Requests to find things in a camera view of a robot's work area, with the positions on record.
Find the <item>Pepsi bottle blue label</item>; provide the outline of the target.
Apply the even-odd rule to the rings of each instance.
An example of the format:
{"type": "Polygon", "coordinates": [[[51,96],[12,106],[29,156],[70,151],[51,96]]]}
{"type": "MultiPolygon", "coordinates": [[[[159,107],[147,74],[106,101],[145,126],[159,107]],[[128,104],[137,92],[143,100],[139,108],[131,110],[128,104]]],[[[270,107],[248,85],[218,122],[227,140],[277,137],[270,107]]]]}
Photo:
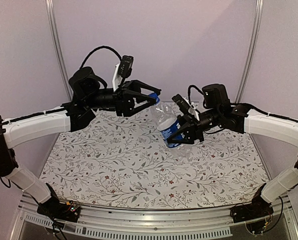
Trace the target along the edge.
{"type": "Polygon", "coordinates": [[[162,138],[177,159],[186,159],[189,157],[191,147],[180,143],[168,143],[167,138],[180,127],[179,121],[173,109],[166,103],[159,102],[150,108],[151,115],[156,124],[157,130],[162,135],[162,138]]]}

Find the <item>blue bottle cap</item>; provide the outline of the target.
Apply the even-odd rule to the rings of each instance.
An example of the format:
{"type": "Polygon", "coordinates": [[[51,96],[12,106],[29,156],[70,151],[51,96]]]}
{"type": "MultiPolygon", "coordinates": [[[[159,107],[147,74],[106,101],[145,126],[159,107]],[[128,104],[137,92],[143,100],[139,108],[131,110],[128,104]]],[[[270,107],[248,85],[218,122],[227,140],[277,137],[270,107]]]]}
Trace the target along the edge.
{"type": "Polygon", "coordinates": [[[149,96],[156,100],[156,104],[158,104],[160,102],[160,98],[157,93],[153,92],[153,93],[149,94],[149,96]]]}

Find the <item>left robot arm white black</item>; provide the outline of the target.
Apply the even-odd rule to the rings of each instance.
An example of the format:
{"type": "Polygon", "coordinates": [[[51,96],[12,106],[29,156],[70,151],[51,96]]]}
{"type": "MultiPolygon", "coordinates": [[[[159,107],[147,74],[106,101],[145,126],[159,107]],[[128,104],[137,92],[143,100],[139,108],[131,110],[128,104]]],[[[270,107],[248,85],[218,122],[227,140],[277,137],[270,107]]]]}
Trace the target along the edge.
{"type": "Polygon", "coordinates": [[[0,177],[30,194],[52,217],[59,217],[63,213],[62,204],[51,192],[51,187],[17,163],[14,147],[48,135],[82,130],[96,117],[97,110],[131,117],[154,105],[153,95],[143,94],[141,90],[156,95],[160,95],[161,90],[139,80],[127,81],[130,72],[130,69],[115,70],[118,82],[109,88],[91,67],[82,67],[69,79],[74,92],[71,102],[18,118],[2,119],[0,116],[0,177]]]}

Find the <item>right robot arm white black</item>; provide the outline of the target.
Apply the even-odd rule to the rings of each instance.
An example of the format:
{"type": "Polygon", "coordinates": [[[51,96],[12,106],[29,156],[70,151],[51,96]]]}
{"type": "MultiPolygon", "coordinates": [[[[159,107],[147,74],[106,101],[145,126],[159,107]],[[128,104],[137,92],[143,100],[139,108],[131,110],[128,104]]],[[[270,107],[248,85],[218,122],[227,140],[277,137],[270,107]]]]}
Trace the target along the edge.
{"type": "MultiPolygon", "coordinates": [[[[231,103],[223,84],[204,86],[204,112],[191,106],[190,100],[175,95],[172,100],[178,105],[180,128],[167,138],[171,144],[202,142],[206,131],[213,127],[231,130],[240,134],[269,137],[298,148],[298,119],[264,112],[248,103],[231,103]]],[[[298,185],[298,157],[293,167],[282,171],[277,177],[262,185],[251,200],[247,213],[258,218],[280,195],[298,185]]]]}

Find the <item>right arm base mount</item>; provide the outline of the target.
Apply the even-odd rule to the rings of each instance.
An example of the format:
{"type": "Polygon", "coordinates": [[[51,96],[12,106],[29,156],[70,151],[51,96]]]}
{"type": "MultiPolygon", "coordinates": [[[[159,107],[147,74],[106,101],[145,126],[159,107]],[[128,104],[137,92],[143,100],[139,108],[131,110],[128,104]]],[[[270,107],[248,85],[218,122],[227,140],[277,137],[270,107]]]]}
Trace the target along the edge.
{"type": "Polygon", "coordinates": [[[245,223],[247,231],[256,236],[270,230],[269,225],[273,220],[271,204],[262,206],[259,203],[238,203],[230,209],[230,217],[234,223],[245,223]]]}

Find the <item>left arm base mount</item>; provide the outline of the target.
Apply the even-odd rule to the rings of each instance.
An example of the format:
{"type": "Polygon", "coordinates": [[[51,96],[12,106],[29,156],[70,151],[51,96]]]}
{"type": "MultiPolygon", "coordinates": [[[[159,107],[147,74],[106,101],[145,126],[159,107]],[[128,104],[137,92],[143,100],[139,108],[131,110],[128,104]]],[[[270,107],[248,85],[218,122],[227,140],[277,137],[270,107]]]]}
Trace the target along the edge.
{"type": "Polygon", "coordinates": [[[76,223],[81,212],[81,205],[75,201],[60,202],[58,199],[51,198],[45,203],[40,203],[37,213],[45,215],[50,219],[64,220],[76,223]]]}

